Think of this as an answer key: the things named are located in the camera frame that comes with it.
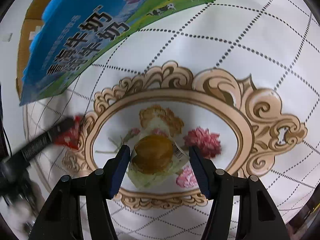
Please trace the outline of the white wall switch left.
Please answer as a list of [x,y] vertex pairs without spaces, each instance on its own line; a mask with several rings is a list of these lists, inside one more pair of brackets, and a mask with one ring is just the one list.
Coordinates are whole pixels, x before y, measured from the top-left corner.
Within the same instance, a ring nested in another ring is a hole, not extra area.
[[2,36],[2,42],[10,42],[12,38],[12,33],[7,33]]

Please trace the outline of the floral white table mat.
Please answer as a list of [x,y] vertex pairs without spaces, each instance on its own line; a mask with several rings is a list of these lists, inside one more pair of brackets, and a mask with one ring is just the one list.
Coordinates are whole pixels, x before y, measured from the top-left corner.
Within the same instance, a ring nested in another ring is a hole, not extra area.
[[[54,145],[35,160],[49,194],[123,145],[131,160],[140,132],[161,124],[186,154],[196,146],[231,176],[257,176],[286,226],[319,184],[319,23],[306,0],[213,0],[139,29],[62,93],[22,106],[27,139],[82,117],[78,150]],[[117,239],[202,239],[213,201],[190,157],[150,188],[128,166],[106,201]]]

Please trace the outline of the round pastry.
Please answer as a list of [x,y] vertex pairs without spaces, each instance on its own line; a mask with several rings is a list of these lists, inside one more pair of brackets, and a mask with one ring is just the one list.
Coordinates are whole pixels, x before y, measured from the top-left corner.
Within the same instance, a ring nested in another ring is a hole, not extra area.
[[189,161],[169,127],[151,124],[140,132],[131,151],[127,175],[136,188],[150,188],[176,174]]

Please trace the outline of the red white snack packet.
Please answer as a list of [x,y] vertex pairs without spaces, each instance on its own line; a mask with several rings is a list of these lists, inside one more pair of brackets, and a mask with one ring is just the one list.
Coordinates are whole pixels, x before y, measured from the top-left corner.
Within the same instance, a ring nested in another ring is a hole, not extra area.
[[54,141],[55,145],[66,146],[72,150],[78,150],[78,143],[80,138],[80,122],[82,117],[74,116],[74,125],[66,132],[59,135]]

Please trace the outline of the open cardboard milk box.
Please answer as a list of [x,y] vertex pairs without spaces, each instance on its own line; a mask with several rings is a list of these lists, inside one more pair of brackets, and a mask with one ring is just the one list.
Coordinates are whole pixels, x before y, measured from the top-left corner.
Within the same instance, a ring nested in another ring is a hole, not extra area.
[[22,25],[22,105],[62,93],[94,60],[139,29],[213,0],[33,0]]

